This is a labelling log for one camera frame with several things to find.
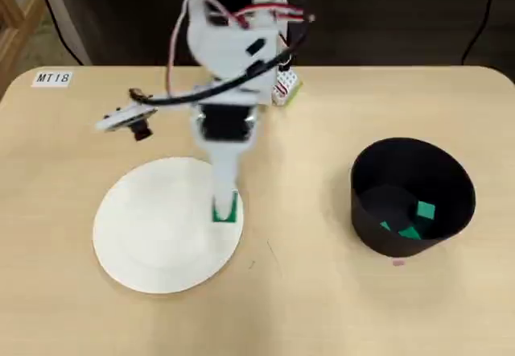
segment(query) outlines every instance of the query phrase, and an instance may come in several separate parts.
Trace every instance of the light wood tabletop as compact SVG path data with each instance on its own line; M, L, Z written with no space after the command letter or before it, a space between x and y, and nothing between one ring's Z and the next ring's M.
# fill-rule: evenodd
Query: light wood tabletop
M205 284L132 292L98 265L95 213L140 164L205 159L187 110L141 143L94 124L163 91L162 68L74 68L67 88L20 76L0 104L0 354L500 356L515 354L515 89L487 68L300 68L242 161L243 238ZM201 78L178 68L186 89ZM433 143L471 176L462 234L395 267L358 240L349 170L369 144Z

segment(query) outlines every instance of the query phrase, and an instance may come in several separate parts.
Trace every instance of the dark background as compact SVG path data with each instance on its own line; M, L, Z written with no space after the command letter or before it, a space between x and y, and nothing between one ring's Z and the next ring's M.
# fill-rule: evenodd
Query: dark background
M165 64L182 0L64 0L94 64ZM298 64L460 64L487 0L309 0ZM178 63L192 64L185 45ZM515 0L493 0L467 64L515 81Z

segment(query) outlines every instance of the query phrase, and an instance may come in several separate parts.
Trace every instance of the floor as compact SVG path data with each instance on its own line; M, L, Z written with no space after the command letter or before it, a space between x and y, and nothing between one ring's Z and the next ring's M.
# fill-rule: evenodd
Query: floor
M19 57L16 75L39 66L71 66L76 64L76 61L61 44L52 18L46 12L38 29L29 39L22 55Z

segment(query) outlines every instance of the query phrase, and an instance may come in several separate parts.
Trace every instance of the black bowl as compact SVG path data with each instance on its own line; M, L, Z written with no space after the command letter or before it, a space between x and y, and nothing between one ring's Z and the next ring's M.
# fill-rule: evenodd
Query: black bowl
M352 224L371 249L415 255L471 221L474 186L449 154L416 139L385 139L357 157L351 172Z

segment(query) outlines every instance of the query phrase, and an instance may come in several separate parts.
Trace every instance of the wooden shelf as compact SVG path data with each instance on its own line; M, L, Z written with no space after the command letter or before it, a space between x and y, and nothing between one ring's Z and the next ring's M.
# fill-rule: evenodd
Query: wooden shelf
M0 0L0 97L15 77L16 62L44 7L44 0Z

